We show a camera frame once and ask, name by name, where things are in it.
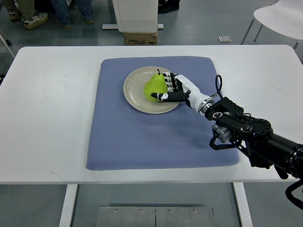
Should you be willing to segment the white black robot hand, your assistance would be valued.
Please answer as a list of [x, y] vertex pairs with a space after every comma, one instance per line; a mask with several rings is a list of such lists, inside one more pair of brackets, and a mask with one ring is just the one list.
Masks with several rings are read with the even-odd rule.
[[190, 108], [204, 115], [206, 110], [214, 104], [214, 100], [202, 94], [199, 88], [181, 74], [164, 72], [164, 79], [168, 91], [166, 93], [152, 92], [151, 97], [163, 102], [185, 102]]

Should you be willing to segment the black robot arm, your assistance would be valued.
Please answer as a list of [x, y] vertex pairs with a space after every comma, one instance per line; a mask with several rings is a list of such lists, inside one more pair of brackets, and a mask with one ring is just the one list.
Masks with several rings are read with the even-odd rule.
[[290, 185], [285, 195], [301, 209], [302, 200], [292, 193], [303, 184], [303, 146], [274, 134], [269, 121], [252, 117], [232, 100], [223, 97], [221, 75], [216, 76], [215, 87], [220, 100], [207, 105], [205, 113], [206, 119], [215, 121], [210, 147], [214, 150], [237, 148], [249, 159], [252, 167], [269, 169], [274, 166], [281, 179], [287, 179], [289, 175], [297, 178], [298, 182]]

